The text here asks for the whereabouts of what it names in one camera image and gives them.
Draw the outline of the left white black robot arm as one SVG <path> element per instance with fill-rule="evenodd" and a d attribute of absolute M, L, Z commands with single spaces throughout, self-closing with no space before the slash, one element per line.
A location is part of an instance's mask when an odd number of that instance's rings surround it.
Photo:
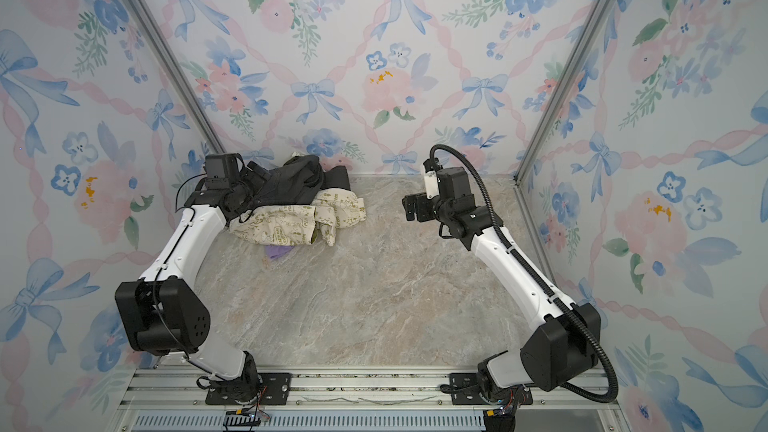
<path fill-rule="evenodd" d="M 199 388 L 223 400 L 253 404 L 262 380 L 253 356 L 214 332 L 209 310 L 194 290 L 216 237 L 242 212 L 255 189 L 238 154 L 205 159 L 173 235 L 141 276 L 121 283 L 115 303 L 135 351 L 181 355 L 202 372 Z"/>

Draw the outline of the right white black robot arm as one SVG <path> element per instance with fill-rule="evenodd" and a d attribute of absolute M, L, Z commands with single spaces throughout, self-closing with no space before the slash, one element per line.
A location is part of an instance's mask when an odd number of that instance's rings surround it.
<path fill-rule="evenodd" d="M 612 368 L 605 370 L 608 386 L 603 393 L 574 382 L 608 362 L 599 342 L 601 317 L 596 308 L 576 303 L 541 274 L 502 219 L 488 205 L 476 203 L 464 168 L 444 168 L 428 160 L 422 177 L 424 191 L 402 200 L 407 220 L 436 221 L 442 238 L 460 241 L 493 272 L 530 330 L 518 351 L 503 351 L 481 361 L 474 384 L 452 382 L 444 392 L 507 409 L 530 403 L 529 387 L 545 392 L 564 388 L 593 402 L 614 401 L 618 382 Z"/>

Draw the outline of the purple cloth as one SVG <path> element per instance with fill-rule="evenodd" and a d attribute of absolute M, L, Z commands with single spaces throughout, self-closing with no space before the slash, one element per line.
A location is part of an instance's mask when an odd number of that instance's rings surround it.
<path fill-rule="evenodd" d="M 285 257 L 294 249 L 294 246 L 286 245 L 266 245 L 265 254 L 268 260 L 275 261 Z"/>

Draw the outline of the black cloth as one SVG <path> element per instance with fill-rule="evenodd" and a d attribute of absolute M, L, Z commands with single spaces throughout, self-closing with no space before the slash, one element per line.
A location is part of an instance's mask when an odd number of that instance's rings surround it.
<path fill-rule="evenodd" d="M 257 209 L 267 206 L 310 205 L 323 190 L 351 190 L 347 168 L 337 165 L 325 170 L 316 155 L 300 155 L 271 170 L 250 161 L 240 172 L 246 187 L 245 198 L 235 211 L 238 221 L 248 221 Z"/>

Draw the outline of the cream green patterned cloth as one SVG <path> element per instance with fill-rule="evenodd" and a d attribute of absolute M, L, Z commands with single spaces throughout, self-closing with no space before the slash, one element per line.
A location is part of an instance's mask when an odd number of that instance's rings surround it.
<path fill-rule="evenodd" d="M 299 246 L 336 244 L 338 231 L 367 218 L 365 202 L 341 188 L 321 190 L 309 205 L 263 206 L 234 219 L 229 232 L 250 243 Z"/>

